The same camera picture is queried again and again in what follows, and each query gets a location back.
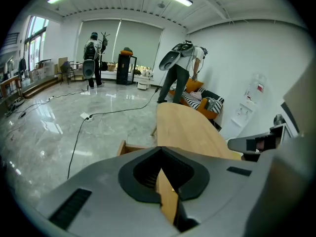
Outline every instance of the smoke detector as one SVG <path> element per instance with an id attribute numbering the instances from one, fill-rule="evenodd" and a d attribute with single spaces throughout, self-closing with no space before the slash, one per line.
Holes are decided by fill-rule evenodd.
<path id="1" fill-rule="evenodd" d="M 165 8 L 166 7 L 166 5 L 164 5 L 163 1 L 161 3 L 158 3 L 157 6 L 159 8 Z"/>

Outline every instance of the ceiling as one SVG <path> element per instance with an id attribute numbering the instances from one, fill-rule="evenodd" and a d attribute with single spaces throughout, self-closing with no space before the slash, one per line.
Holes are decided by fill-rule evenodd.
<path id="1" fill-rule="evenodd" d="M 192 0 L 186 7 L 173 0 L 61 0 L 55 4 L 37 0 L 37 4 L 63 17 L 83 11 L 101 9 L 134 10 L 152 14 L 188 31 L 195 31 L 223 22 L 247 19 L 272 19 L 300 24 L 286 0 Z M 159 8 L 163 2 L 165 8 Z"/>

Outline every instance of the shoe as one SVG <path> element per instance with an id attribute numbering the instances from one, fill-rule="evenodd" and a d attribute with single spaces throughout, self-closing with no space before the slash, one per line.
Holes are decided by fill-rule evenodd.
<path id="1" fill-rule="evenodd" d="M 157 103 L 159 103 L 159 104 L 161 104 L 161 103 L 166 103 L 166 102 L 168 102 L 167 100 L 162 100 L 162 101 L 157 101 Z"/>

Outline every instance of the person wearing backpack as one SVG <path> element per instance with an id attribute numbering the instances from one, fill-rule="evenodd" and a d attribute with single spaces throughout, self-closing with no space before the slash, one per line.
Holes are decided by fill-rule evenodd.
<path id="1" fill-rule="evenodd" d="M 90 39 L 87 41 L 87 43 L 84 45 L 84 54 L 83 58 L 84 60 L 94 60 L 94 75 L 95 80 L 97 83 L 97 87 L 104 86 L 101 82 L 101 76 L 99 72 L 99 52 L 101 49 L 101 44 L 98 41 L 98 34 L 96 32 L 93 32 L 91 34 Z M 94 88 L 94 82 L 93 78 L 90 78 L 89 80 L 89 86 L 91 89 Z"/>

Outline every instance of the black object on shelf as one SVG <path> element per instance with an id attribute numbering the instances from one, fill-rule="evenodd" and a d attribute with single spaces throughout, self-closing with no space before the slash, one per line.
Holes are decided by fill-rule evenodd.
<path id="1" fill-rule="evenodd" d="M 130 85 L 134 83 L 136 61 L 137 58 L 134 56 L 118 55 L 117 84 Z"/>

